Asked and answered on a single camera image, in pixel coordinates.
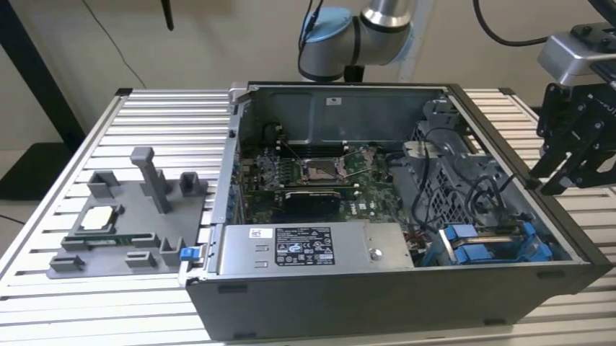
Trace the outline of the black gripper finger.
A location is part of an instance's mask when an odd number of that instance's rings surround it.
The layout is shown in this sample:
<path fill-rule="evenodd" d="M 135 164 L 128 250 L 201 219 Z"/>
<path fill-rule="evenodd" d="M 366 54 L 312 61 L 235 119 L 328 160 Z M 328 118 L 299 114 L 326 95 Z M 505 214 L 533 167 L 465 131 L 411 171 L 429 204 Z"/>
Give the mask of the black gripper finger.
<path fill-rule="evenodd" d="M 573 149 L 571 144 L 566 143 L 543 143 L 541 147 L 541 157 L 537 164 L 529 171 L 533 178 L 547 177 L 551 173 L 559 170 L 558 166 L 566 162 L 566 153 Z"/>
<path fill-rule="evenodd" d="M 602 148 L 598 143 L 578 143 L 566 153 L 566 162 L 559 170 L 549 175 L 549 180 L 539 188 L 543 195 L 561 195 L 569 187 L 580 189 L 614 185 L 614 163 L 610 168 L 601 168 L 614 159 L 614 144 Z"/>

